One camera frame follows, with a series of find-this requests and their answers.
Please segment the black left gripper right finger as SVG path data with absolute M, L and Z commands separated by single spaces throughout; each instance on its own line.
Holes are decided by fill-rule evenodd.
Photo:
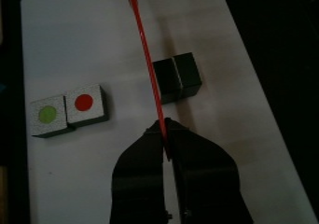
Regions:
M 207 138 L 165 119 L 180 224 L 253 224 L 233 158 Z

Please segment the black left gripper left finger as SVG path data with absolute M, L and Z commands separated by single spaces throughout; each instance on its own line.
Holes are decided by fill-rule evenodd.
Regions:
M 112 173 L 110 191 L 109 224 L 168 224 L 157 121 L 120 155 Z

